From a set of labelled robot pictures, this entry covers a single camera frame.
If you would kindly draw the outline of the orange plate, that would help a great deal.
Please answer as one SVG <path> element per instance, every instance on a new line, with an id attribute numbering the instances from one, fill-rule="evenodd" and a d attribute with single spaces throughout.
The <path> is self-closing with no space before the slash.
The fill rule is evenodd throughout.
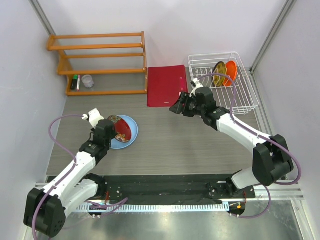
<path id="1" fill-rule="evenodd" d="M 229 87 L 232 85 L 232 82 L 236 80 L 236 76 L 238 72 L 237 64 L 235 61 L 230 60 L 225 64 L 225 66 L 226 66 L 226 75 L 228 75 L 231 78 L 231 81 L 226 77 L 223 82 L 223 86 Z"/>

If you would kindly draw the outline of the yellow patterned plate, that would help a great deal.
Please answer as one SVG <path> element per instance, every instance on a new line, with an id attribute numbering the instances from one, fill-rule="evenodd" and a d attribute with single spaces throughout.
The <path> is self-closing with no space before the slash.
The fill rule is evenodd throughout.
<path id="1" fill-rule="evenodd" d="M 227 66 L 223 61 L 219 61 L 214 69 L 213 73 L 218 74 L 218 75 L 213 75 L 212 76 L 212 85 L 214 87 L 221 87 L 223 85 L 223 82 L 225 80 L 225 75 L 227 73 Z"/>

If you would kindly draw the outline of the dark red floral plate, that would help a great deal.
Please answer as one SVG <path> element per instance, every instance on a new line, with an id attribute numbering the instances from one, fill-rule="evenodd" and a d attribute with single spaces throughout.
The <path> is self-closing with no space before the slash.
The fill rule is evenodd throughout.
<path id="1" fill-rule="evenodd" d="M 119 115 L 110 115 L 108 120 L 112 121 L 115 127 L 115 139 L 121 143 L 127 143 L 132 138 L 132 131 L 127 122 Z"/>

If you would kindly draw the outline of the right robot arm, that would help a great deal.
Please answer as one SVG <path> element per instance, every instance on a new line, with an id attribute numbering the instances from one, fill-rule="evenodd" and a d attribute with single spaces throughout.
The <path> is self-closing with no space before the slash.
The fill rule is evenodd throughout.
<path id="1" fill-rule="evenodd" d="M 252 154 L 252 166 L 226 180 L 225 190 L 230 197 L 238 197 L 253 185 L 268 187 L 294 170 L 284 137 L 259 133 L 228 109 L 217 106 L 208 87 L 200 87 L 193 93 L 181 92 L 169 110 L 189 118 L 199 116 L 207 126 L 231 137 Z"/>

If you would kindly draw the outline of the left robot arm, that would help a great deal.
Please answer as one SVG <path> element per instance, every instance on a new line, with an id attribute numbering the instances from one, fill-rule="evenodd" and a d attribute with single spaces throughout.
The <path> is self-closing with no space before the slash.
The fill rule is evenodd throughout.
<path id="1" fill-rule="evenodd" d="M 90 137 L 72 155 L 71 163 L 50 183 L 41 189 L 33 188 L 27 195 L 23 223 L 31 228 L 35 240 L 38 233 L 54 238 L 81 203 L 106 195 L 105 181 L 90 171 L 107 155 L 116 129 L 103 117 L 90 124 Z"/>

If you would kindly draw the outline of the light blue plate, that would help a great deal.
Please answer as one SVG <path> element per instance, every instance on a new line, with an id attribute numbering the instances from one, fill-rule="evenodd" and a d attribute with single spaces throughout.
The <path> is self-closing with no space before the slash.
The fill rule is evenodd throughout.
<path id="1" fill-rule="evenodd" d="M 127 116 L 127 115 L 117 115 L 117 116 L 122 117 L 127 122 L 127 124 L 129 125 L 129 127 L 131 129 L 132 137 L 129 142 L 125 142 L 125 143 L 119 142 L 115 138 L 112 139 L 111 140 L 111 149 L 113 149 L 113 150 L 120 150 L 120 149 L 124 149 L 124 148 L 130 146 L 136 140 L 138 133 L 139 133 L 138 125 L 133 118 L 131 118 L 130 116 Z"/>

